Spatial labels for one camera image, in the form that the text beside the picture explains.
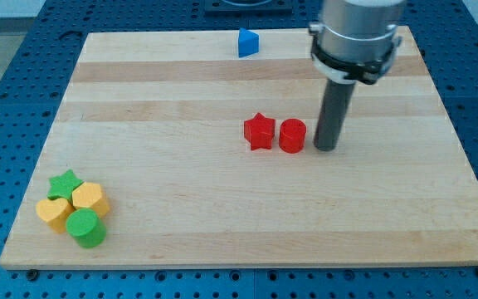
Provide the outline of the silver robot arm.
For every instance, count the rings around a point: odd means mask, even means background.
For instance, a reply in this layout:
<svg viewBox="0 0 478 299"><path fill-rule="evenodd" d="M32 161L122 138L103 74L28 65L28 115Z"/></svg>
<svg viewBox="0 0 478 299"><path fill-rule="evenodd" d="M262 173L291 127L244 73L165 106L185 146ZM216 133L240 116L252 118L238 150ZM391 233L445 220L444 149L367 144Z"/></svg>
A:
<svg viewBox="0 0 478 299"><path fill-rule="evenodd" d="M405 0L324 0L318 47L346 62L370 62L390 52Z"/></svg>

